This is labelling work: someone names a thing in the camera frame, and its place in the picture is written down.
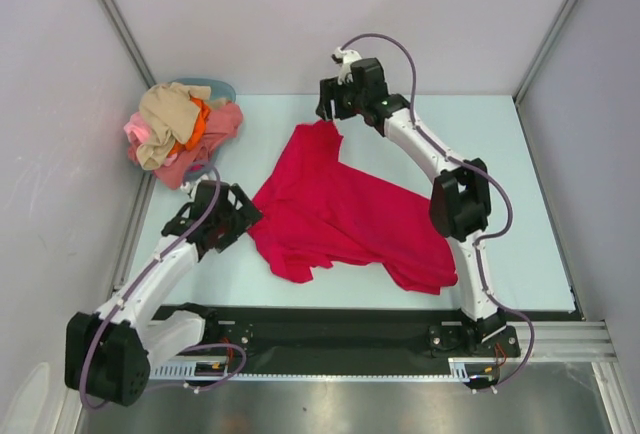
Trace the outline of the magenta red t-shirt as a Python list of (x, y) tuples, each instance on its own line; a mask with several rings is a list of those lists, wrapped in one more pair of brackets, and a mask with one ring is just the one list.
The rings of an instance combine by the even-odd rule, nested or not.
[(312, 281), (315, 268), (380, 264), (406, 291), (437, 295), (458, 275), (429, 199), (342, 163), (342, 136), (327, 121), (295, 127), (253, 199), (249, 234), (273, 274)]

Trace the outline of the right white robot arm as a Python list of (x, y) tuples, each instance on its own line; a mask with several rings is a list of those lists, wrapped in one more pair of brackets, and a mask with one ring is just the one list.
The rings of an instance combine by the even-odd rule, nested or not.
[(447, 340), (442, 329), (436, 329), (429, 335), (431, 348), (474, 357), (496, 353), (507, 320), (494, 297), (486, 259), (492, 212), (486, 164), (479, 158), (460, 159), (424, 124), (411, 101), (390, 93), (378, 59), (342, 49), (332, 59), (339, 73), (321, 80), (317, 115), (323, 120), (361, 116), (401, 148), (431, 182), (429, 217), (452, 250), (461, 289), (457, 340)]

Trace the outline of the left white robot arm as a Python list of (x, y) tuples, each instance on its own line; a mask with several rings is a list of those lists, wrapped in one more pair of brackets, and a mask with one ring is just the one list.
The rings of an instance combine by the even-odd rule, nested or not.
[(66, 326), (64, 382), (85, 408), (132, 405), (152, 372), (180, 354), (218, 350), (246, 363), (245, 350), (223, 337), (213, 308), (186, 303), (159, 323), (153, 317), (208, 252), (223, 252), (261, 218), (239, 185), (199, 182), (163, 227), (142, 270), (94, 312), (73, 315)]

